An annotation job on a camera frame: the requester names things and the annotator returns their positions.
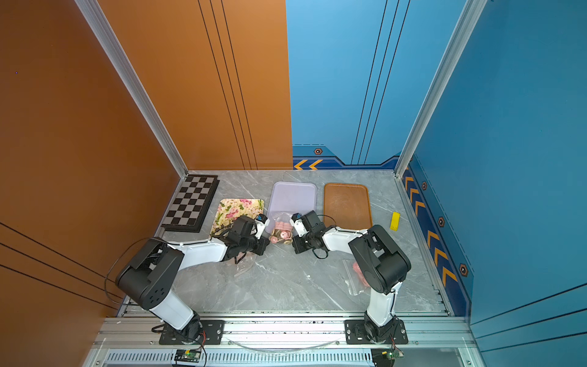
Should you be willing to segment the ziploc bag of mixed cookies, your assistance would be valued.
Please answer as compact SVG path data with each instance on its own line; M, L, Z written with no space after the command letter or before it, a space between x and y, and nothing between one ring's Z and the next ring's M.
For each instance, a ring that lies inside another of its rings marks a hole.
M276 212L271 216L271 244L291 245L294 237L294 226L291 224L292 213Z

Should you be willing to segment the ziploc bag of pink cookies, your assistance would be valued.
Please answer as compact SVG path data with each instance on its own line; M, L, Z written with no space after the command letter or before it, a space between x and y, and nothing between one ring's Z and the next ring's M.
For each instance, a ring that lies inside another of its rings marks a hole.
M344 259L342 263L344 268L342 275L348 293L352 296L367 295L371 288L365 280L358 263L350 259Z

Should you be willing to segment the ziploc bag of beige cookies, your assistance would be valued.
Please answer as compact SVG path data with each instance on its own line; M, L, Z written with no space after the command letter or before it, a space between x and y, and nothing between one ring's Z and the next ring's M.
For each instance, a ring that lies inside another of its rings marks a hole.
M235 278L238 278L250 269L252 269L253 265L255 264L258 256L254 253L242 253L239 254L234 261L235 266Z

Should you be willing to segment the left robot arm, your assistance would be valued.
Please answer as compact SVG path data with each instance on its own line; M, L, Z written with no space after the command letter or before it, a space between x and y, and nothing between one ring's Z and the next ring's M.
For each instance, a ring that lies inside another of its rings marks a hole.
M234 261L245 255L263 255L269 240L263 237L269 219L264 214L254 218L238 217L232 225L206 241L168 243L149 239L116 278L117 287L132 301L150 311L174 331L183 344L202 344L204 326L200 315L173 291L177 274L187 268Z

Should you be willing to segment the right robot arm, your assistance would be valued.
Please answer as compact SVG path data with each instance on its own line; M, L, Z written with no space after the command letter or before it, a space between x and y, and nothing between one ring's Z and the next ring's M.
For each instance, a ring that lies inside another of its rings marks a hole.
M295 213L290 224L297 254L308 250L351 254L371 288L364 321L350 321L345 327L347 343L408 344L408 332L395 307L411 261L387 231L379 225L362 230L326 226L313 211Z

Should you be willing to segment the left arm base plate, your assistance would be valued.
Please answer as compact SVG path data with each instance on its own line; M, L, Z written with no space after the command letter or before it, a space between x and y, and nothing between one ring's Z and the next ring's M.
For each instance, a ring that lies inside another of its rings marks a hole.
M221 344L225 321L223 320L198 320L191 321L183 330L176 330L169 324L163 324L152 328L152 331L160 331L160 345L194 345L194 346L218 346Z

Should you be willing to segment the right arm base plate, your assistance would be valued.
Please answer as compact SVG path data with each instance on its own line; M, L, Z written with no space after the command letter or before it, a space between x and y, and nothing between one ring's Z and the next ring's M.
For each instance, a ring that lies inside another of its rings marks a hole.
M398 318L392 319L383 327L377 326L372 321L346 320L344 327L346 342L349 345L407 345L409 343L408 332L404 322Z

